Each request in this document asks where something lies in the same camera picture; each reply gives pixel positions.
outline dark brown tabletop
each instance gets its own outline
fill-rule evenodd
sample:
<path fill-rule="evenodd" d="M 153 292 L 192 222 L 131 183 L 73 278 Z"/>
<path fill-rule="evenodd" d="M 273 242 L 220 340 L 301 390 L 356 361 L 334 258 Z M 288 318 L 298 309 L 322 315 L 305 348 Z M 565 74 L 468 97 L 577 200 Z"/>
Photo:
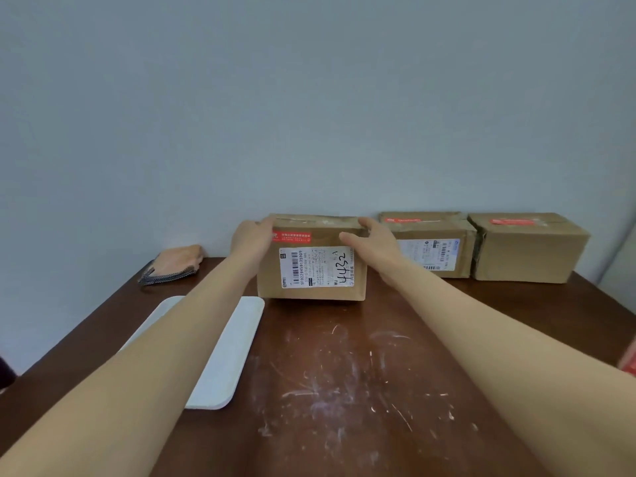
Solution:
<path fill-rule="evenodd" d="M 111 357 L 184 280 L 135 278 L 0 396 L 0 453 Z M 614 364 L 636 319 L 580 276 L 565 285 L 449 280 L 462 291 Z M 250 283 L 246 295 L 256 294 Z M 362 303 L 270 300 L 233 400 L 186 410 L 154 476 L 544 476 L 430 329 L 370 270 Z"/>

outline barcode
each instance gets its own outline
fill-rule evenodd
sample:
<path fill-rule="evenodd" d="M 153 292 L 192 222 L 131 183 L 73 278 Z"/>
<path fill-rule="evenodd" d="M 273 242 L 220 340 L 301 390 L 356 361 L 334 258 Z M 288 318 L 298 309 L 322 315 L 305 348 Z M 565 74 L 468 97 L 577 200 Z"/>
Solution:
<path fill-rule="evenodd" d="M 293 283 L 300 283 L 300 271 L 298 270 L 298 253 L 297 252 L 291 253 L 291 274 L 292 274 Z"/>

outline hand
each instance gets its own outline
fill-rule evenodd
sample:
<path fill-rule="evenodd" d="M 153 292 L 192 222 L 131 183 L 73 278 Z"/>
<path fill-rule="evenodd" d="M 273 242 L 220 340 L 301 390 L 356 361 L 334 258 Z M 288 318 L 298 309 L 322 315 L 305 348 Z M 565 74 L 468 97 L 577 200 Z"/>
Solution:
<path fill-rule="evenodd" d="M 358 222 L 369 229 L 369 237 L 361 238 L 351 233 L 340 233 L 340 240 L 352 247 L 382 279 L 393 286 L 392 274 L 399 271 L 408 260 L 402 255 L 398 241 L 388 227 L 370 217 L 360 217 Z"/>
<path fill-rule="evenodd" d="M 268 216 L 260 223 L 243 221 L 234 231 L 230 256 L 243 258 L 250 278 L 256 276 L 258 265 L 272 243 L 273 225 L 274 216 Z"/>

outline glossy table surface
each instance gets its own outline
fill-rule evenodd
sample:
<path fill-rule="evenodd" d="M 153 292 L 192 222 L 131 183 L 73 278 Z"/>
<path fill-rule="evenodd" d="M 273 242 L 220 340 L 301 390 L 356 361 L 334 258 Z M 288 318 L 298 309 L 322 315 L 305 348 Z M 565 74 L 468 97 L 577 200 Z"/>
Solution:
<path fill-rule="evenodd" d="M 0 453 L 194 277 L 133 277 L 0 396 Z M 636 319 L 573 274 L 565 285 L 449 280 L 614 364 Z M 256 294 L 252 281 L 245 292 Z M 186 410 L 154 476 L 548 475 L 431 330 L 370 270 L 362 303 L 270 300 L 234 399 Z"/>

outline forearm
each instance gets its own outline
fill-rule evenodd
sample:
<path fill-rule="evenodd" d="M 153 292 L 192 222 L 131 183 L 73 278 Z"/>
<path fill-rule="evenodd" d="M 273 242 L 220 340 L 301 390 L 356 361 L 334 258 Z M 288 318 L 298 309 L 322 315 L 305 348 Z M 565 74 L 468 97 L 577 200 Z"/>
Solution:
<path fill-rule="evenodd" d="M 636 380 L 489 308 L 415 264 L 401 264 L 390 278 L 554 472 L 633 474 Z"/>
<path fill-rule="evenodd" d="M 240 256 L 225 259 L 60 400 L 0 459 L 0 474 L 147 475 L 249 280 Z"/>

